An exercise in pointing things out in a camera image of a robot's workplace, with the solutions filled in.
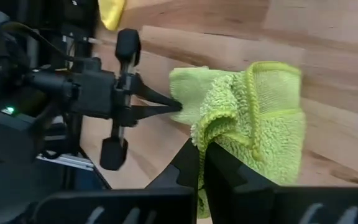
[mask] green microfiber cloth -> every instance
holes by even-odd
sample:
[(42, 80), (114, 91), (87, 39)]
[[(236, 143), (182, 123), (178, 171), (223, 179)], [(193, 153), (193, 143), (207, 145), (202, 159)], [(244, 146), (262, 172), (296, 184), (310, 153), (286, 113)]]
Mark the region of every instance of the green microfiber cloth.
[(280, 62), (256, 62), (244, 72), (176, 68), (170, 84), (183, 104), (172, 118), (191, 124), (200, 150), (199, 218), (209, 216), (203, 167), (213, 141), (276, 184), (296, 181), (305, 137), (297, 68)]

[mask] green led light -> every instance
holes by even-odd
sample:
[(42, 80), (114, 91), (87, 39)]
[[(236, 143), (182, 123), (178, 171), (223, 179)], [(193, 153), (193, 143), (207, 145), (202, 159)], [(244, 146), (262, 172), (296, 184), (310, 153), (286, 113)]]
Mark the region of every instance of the green led light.
[(6, 108), (6, 110), (9, 111), (10, 113), (15, 112), (15, 108), (10, 107), (10, 106), (8, 106), (8, 107)]
[(13, 112), (15, 112), (15, 108), (13, 108), (11, 106), (7, 106), (5, 109), (1, 110), (1, 112), (12, 115)]

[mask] black knob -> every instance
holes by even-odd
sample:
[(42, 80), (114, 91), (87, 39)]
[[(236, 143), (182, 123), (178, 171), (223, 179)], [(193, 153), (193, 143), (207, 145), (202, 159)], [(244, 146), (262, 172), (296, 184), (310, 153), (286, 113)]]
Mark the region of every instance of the black knob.
[(134, 57), (133, 66), (139, 64), (141, 48), (142, 46), (137, 30), (123, 29), (118, 32), (116, 57), (121, 64), (130, 64)]
[(127, 158), (128, 142), (118, 137), (103, 139), (100, 166), (106, 170), (119, 170)]

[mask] wood grain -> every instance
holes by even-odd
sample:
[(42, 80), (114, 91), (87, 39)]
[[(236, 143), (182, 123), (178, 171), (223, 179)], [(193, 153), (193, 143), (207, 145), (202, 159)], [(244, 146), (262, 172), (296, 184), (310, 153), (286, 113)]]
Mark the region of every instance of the wood grain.
[[(298, 183), (358, 186), (358, 1), (128, 0), (121, 27), (141, 31), (138, 72), (166, 95), (175, 67), (243, 70), (258, 60), (299, 66), (308, 127)], [(100, 26), (98, 37), (116, 35)], [(105, 69), (117, 70), (114, 46), (94, 51)], [(107, 122), (85, 119), (83, 146), (96, 163), (108, 132)], [(113, 187), (145, 186), (187, 137), (188, 127), (168, 116), (145, 119), (128, 132), (126, 167), (102, 173)]]

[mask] black cable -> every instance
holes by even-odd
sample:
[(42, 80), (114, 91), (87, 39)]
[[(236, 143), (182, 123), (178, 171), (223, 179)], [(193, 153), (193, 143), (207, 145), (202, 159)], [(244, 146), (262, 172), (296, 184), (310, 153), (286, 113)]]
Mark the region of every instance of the black cable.
[(67, 55), (65, 52), (59, 50), (57, 47), (52, 45), (47, 39), (42, 37), (40, 34), (38, 34), (36, 31), (32, 30), (30, 27), (27, 27), (24, 24), (21, 24), (19, 22), (12, 22), (12, 21), (6, 21), (0, 23), (0, 37), (3, 35), (4, 32), (15, 32), (18, 34), (27, 34), (31, 36), (36, 41), (41, 42), (41, 44), (44, 44), (49, 47), (53, 52), (64, 58), (65, 60), (71, 61), (71, 62), (84, 62), (88, 60), (88, 58), (81, 58), (81, 57), (72, 57)]
[[(74, 46), (75, 46), (76, 44), (75, 44), (75, 40), (73, 39), (73, 41), (71, 42), (71, 44), (70, 44), (70, 47), (68, 48), (68, 54), (71, 56), (71, 51), (74, 49)], [(71, 65), (70, 66), (70, 63), (67, 63), (66, 62), (66, 68), (67, 69), (71, 69), (71, 67), (72, 67), (73, 65)]]

